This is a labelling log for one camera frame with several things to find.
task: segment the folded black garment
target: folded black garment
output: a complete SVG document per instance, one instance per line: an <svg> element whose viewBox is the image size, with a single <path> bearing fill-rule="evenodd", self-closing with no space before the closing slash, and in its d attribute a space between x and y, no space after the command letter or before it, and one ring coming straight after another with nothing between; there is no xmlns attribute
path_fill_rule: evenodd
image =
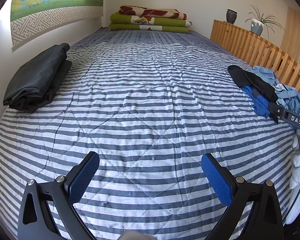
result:
<svg viewBox="0 0 300 240"><path fill-rule="evenodd" d="M245 71L237 65L231 65L228 67L228 72L232 77L234 83L240 88L242 86L253 86L261 95L263 95L269 102L276 102L278 96L274 91L274 88L262 78L254 73Z"/></svg>
<svg viewBox="0 0 300 240"><path fill-rule="evenodd" d="M67 43L54 45L22 65L7 87L3 105L32 113L49 104L72 64L66 61L69 49Z"/></svg>

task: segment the wooden headboard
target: wooden headboard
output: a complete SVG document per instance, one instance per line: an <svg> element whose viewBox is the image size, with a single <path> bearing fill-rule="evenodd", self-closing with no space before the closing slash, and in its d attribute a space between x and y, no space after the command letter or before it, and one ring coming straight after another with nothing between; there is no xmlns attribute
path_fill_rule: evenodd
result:
<svg viewBox="0 0 300 240"><path fill-rule="evenodd" d="M260 36L227 22L214 20L210 39L251 67L276 72L283 84L300 93L300 64L279 47Z"/></svg>

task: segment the dark vase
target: dark vase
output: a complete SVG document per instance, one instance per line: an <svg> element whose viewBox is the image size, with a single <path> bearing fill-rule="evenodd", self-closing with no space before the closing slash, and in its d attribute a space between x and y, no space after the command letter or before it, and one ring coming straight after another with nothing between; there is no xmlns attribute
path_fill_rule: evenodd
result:
<svg viewBox="0 0 300 240"><path fill-rule="evenodd" d="M237 12L228 9L226 18L228 23L234 24L235 20L237 19Z"/></svg>

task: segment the blue garment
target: blue garment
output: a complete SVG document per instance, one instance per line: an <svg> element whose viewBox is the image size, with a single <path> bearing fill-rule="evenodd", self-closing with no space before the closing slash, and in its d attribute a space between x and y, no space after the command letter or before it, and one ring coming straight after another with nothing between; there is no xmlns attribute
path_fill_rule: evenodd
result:
<svg viewBox="0 0 300 240"><path fill-rule="evenodd" d="M271 69L255 66L252 69L249 69L249 72L256 74L262 78L263 81L274 87L275 93L279 98L276 103L279 106L300 115L300 94L295 88L280 84L278 78Z"/></svg>
<svg viewBox="0 0 300 240"><path fill-rule="evenodd" d="M253 91L256 90L253 86L243 86L241 87L242 91L245 92L253 101L253 109L256 114L268 118L270 112L268 111L269 101L264 98L263 95L258 92L258 96L254 97Z"/></svg>

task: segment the bed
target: bed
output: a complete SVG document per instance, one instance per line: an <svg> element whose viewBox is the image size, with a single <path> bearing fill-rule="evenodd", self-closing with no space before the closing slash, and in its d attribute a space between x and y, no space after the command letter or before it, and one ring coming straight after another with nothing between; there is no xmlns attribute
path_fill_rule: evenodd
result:
<svg viewBox="0 0 300 240"><path fill-rule="evenodd" d="M226 206L202 172L205 153L248 182L272 180L285 215L294 131L256 115L234 84L227 67L247 63L193 31L105 28L68 59L51 104L33 114L7 108L0 120L0 218L15 237L27 181L66 175L90 151L100 168L74 206L97 239L127 229L160 240L207 236Z"/></svg>

